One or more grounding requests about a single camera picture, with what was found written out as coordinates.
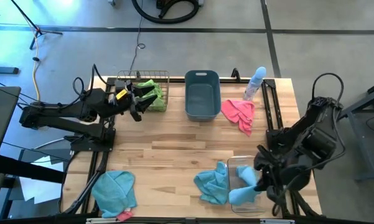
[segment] concrete floor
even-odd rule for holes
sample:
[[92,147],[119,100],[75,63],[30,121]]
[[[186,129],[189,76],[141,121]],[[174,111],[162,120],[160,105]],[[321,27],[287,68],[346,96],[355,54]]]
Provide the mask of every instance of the concrete floor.
[[[99,0],[22,1],[20,7],[40,25],[81,27],[137,27],[139,15],[129,1],[117,0],[112,8]],[[374,29],[374,0],[267,0],[273,29]],[[157,14],[153,0],[144,0],[144,8]],[[187,12],[188,4],[179,3],[169,12]],[[0,24],[25,24],[16,8],[0,1]],[[260,0],[205,0],[198,15],[182,24],[164,26],[144,21],[143,27],[241,28],[264,29]],[[137,33],[134,32],[65,32],[39,38],[42,63],[37,72],[41,100],[68,102],[75,98],[72,81],[79,76],[88,82],[91,66],[96,63],[105,75],[127,70],[133,59]],[[28,49],[30,32],[0,31],[0,66],[17,66],[18,75],[0,75],[0,82],[21,86],[24,94],[35,97],[32,84],[32,57]],[[255,68],[265,66],[268,76],[273,68],[266,34],[165,33],[144,32],[135,69],[168,70],[184,75],[189,70],[211,69],[228,77],[234,67],[249,77]],[[301,115],[311,94],[312,82],[324,72],[339,74],[345,83],[342,103],[350,105],[374,85],[374,35],[281,35],[274,34],[281,76],[292,78]],[[336,97],[339,84],[332,78],[318,82],[317,95]],[[5,141],[24,147],[36,147],[61,138],[63,131],[34,131],[18,123],[16,110]],[[355,175],[363,172],[357,143],[349,125],[340,123],[347,154],[315,172],[320,204],[331,218],[374,222],[374,180],[357,183]],[[1,154],[17,158],[18,149],[2,146]],[[27,214],[20,208],[28,206]],[[34,208],[33,202],[17,202],[11,215],[32,217],[46,215],[56,202]]]

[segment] red cloth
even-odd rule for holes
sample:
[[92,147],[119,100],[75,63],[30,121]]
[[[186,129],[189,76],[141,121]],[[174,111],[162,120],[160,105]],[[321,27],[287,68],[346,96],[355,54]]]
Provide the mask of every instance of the red cloth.
[[255,105],[252,102],[226,100],[222,103],[222,113],[231,122],[239,122],[239,129],[243,133],[251,135],[251,124],[255,114]]
[[133,216],[133,214],[131,212],[122,212],[119,215],[117,215],[116,218],[119,221],[124,222],[125,220],[131,218],[132,216]]

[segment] blue towel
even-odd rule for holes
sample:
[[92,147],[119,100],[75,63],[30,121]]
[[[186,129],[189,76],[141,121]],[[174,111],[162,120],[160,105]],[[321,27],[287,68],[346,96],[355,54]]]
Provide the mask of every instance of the blue towel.
[[238,166],[236,168],[236,174],[239,178],[243,179],[248,186],[232,190],[229,194],[230,204],[241,205],[245,202],[255,202],[255,197],[260,194],[260,192],[255,191],[257,180],[253,169],[250,166]]
[[98,178],[91,193],[103,218],[113,218],[137,206],[133,184],[134,175],[127,171],[107,171]]
[[196,175],[194,182],[202,192],[201,200],[216,205],[224,205],[227,202],[228,177],[223,162],[218,162],[215,170],[203,171]]

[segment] wooden tabletop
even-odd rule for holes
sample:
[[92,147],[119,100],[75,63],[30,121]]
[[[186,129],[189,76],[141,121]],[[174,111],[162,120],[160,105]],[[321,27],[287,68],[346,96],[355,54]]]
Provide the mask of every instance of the wooden tabletop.
[[[288,78],[275,80],[283,123],[290,127],[299,119],[292,81]],[[96,78],[94,88],[105,88],[105,84]],[[244,84],[222,84],[222,101],[241,100],[245,88]],[[135,122],[129,113],[117,115],[115,145],[106,168],[128,170],[135,175],[138,204],[133,209],[135,217],[241,218],[231,211],[229,204],[211,205],[201,201],[201,192],[193,179],[201,171],[214,169],[217,161],[226,162],[238,155],[254,156],[258,152],[256,146],[265,145],[268,127],[261,89],[253,100],[256,110],[250,137],[221,113],[212,122],[189,121],[184,111],[184,95],[183,83],[170,83],[166,112],[148,111],[142,115],[141,122]],[[90,152],[80,152],[70,164],[63,188],[62,210],[68,208],[84,188],[90,161]],[[301,190],[301,195],[321,213],[313,178]],[[257,196],[256,204],[265,211],[258,217],[272,217],[273,202],[267,199],[265,192]]]

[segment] gray-blue bin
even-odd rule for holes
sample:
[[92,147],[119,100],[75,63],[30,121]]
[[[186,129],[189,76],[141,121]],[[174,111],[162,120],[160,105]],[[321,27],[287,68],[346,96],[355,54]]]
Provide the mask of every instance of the gray-blue bin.
[[185,74],[185,112],[191,121],[215,119],[221,110],[220,78],[210,70]]

